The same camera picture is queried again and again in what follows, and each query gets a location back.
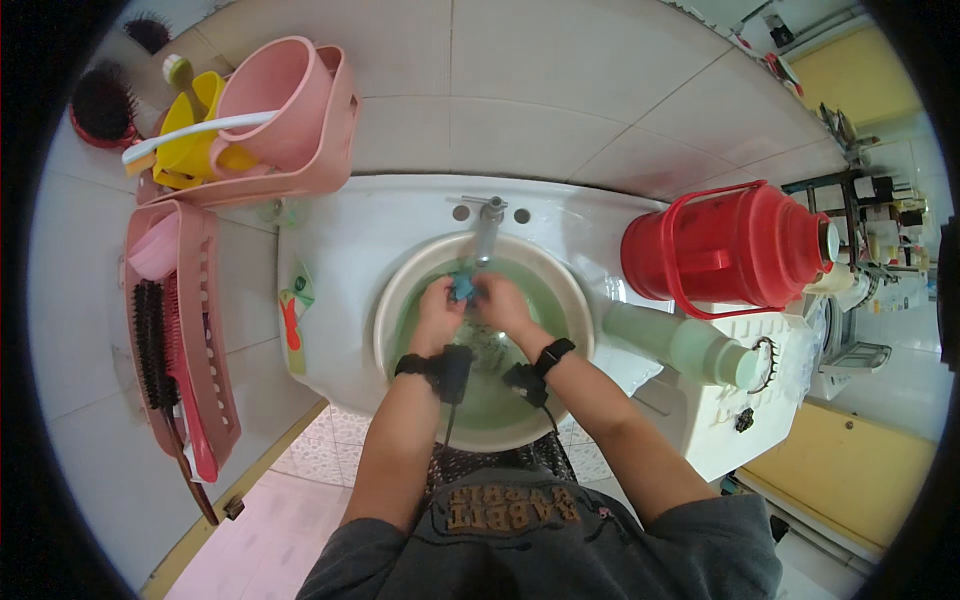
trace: pink basket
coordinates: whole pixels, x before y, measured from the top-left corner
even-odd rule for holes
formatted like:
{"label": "pink basket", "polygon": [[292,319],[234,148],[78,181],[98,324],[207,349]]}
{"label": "pink basket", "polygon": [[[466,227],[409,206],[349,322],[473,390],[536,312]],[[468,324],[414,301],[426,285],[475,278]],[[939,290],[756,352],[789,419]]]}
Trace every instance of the pink basket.
{"label": "pink basket", "polygon": [[179,200],[197,207],[250,204],[278,196],[326,194],[344,186],[353,161],[353,134],[363,102],[353,85],[353,68],[338,46],[319,46],[317,54],[333,75],[324,129],[313,159],[292,173],[273,173],[215,181],[162,194],[149,170],[140,175],[137,204]]}
{"label": "pink basket", "polygon": [[[127,225],[126,251],[129,253],[150,227],[173,212],[180,213],[177,285],[180,331],[186,350],[186,365],[203,432],[213,451],[219,472],[240,437],[240,420],[233,403],[233,390],[227,374],[227,353],[224,351],[223,326],[220,323],[217,216],[172,200],[141,206],[133,212]],[[124,292],[127,294],[127,326],[133,348],[136,348],[133,287],[139,281],[140,276],[128,262],[125,265]],[[142,382],[140,361],[134,360],[133,363],[137,381]],[[150,427],[154,430],[156,442],[164,452],[176,457],[179,450],[174,447],[166,432],[160,411],[149,407],[143,389],[140,390],[140,397]],[[180,421],[181,419],[178,419],[178,430],[183,435]]]}

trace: pink bowl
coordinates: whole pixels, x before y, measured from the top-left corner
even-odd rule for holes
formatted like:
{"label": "pink bowl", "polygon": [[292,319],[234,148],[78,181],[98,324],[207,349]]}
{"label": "pink bowl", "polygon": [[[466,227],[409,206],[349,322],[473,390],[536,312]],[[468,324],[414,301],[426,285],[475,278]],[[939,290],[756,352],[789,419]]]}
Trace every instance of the pink bowl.
{"label": "pink bowl", "polygon": [[317,153],[333,76],[310,40],[275,39],[244,60],[227,81],[217,117],[276,110],[263,125],[220,130],[210,147],[210,166],[222,178],[244,176],[220,169],[217,156],[239,144],[264,164],[294,172]]}
{"label": "pink bowl", "polygon": [[177,239],[180,213],[172,212],[147,229],[127,254],[127,262],[136,273],[150,281],[160,281],[177,269]]}

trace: green water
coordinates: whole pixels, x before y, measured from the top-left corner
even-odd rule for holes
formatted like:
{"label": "green water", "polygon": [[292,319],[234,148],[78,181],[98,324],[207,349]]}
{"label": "green water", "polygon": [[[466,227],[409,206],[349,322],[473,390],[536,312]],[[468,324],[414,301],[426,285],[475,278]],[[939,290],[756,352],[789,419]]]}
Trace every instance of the green water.
{"label": "green water", "polygon": [[[447,261],[414,286],[413,292],[400,309],[390,373],[394,372],[396,363],[406,353],[410,338],[417,328],[420,320],[420,297],[426,286],[438,276],[460,271],[468,262],[471,260],[466,258]],[[533,320],[551,335],[567,337],[564,310],[550,288],[533,271],[507,258],[494,258],[484,270],[501,273],[511,279],[523,292]],[[453,343],[468,346],[473,350],[473,363],[470,365],[464,402],[457,407],[455,427],[499,429],[525,420],[536,411],[500,379],[514,363],[528,362],[520,348],[511,342],[506,334],[481,324],[479,315],[468,308],[464,323],[457,330]],[[448,415],[449,405],[444,404],[441,412],[442,429],[446,429]]]}

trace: wrist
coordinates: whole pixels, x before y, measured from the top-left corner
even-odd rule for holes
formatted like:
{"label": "wrist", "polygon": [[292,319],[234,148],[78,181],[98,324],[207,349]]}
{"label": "wrist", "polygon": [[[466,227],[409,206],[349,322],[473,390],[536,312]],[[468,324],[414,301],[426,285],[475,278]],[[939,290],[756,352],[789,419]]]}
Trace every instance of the wrist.
{"label": "wrist", "polygon": [[450,341],[444,341],[443,337],[444,336],[431,335],[429,332],[418,329],[414,332],[413,337],[410,338],[410,345],[407,347],[407,352],[422,356],[423,358],[436,356],[444,351],[446,344],[450,343]]}
{"label": "wrist", "polygon": [[530,364],[536,363],[543,349],[557,340],[533,321],[524,323],[508,335],[523,350],[523,354],[530,361]]}

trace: black hairbrush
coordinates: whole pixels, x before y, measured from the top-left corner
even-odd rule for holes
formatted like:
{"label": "black hairbrush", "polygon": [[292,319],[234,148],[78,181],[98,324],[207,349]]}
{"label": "black hairbrush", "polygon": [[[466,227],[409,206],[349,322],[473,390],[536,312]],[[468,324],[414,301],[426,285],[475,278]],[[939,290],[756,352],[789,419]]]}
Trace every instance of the black hairbrush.
{"label": "black hairbrush", "polygon": [[136,336],[133,352],[140,363],[141,390],[151,410],[159,410],[163,416],[167,434],[177,449],[174,458],[180,465],[180,473],[194,500],[207,522],[216,525],[220,520],[213,512],[204,487],[192,479],[193,472],[183,454],[183,440],[177,431],[174,406],[180,397],[176,381],[167,374],[167,359],[163,350],[163,287],[159,283],[143,279],[133,287],[133,329]]}
{"label": "black hairbrush", "polygon": [[84,73],[70,96],[70,120],[98,148],[128,148],[136,138],[133,96],[123,68],[108,60]]}
{"label": "black hairbrush", "polygon": [[170,21],[153,11],[138,12],[123,24],[123,30],[150,54],[170,43]]}

